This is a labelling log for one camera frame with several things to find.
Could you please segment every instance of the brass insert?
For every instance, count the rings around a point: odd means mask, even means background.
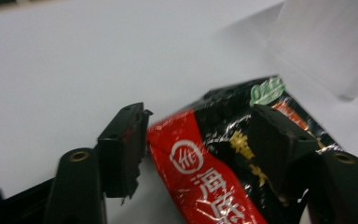
[[[85,160],[90,154],[87,151],[78,151],[71,155],[70,161],[83,161]]]
[[[356,161],[351,157],[351,156],[348,156],[344,153],[339,153],[339,152],[336,152],[334,154],[334,157],[336,157],[336,159],[340,162],[344,162],[344,163],[347,163],[347,164],[354,164],[356,163]]]

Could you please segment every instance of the shiny plastic film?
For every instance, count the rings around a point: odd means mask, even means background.
[[[188,223],[299,222],[307,193],[277,197],[248,144],[254,105],[279,110],[315,137],[315,152],[341,150],[278,76],[211,90],[147,134],[158,173]]]

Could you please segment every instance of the red packaging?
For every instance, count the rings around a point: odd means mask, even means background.
[[[247,146],[253,104],[283,112],[320,150],[340,150],[278,77],[210,91],[147,134],[158,173],[188,223],[298,223],[306,200],[282,204]]]

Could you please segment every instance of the white circular logo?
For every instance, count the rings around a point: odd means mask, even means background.
[[[200,149],[190,140],[177,141],[172,147],[170,160],[175,168],[184,175],[193,174],[203,164]]]

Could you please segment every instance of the white surface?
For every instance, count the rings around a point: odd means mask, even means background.
[[[264,51],[278,0],[48,1],[0,9],[0,187],[6,197],[93,147],[128,104],[162,119],[211,88],[283,71],[287,89],[358,155],[358,99],[276,67]],[[114,223],[183,223],[150,159]]]
[[[270,46],[336,95],[358,97],[358,1],[286,0]]]

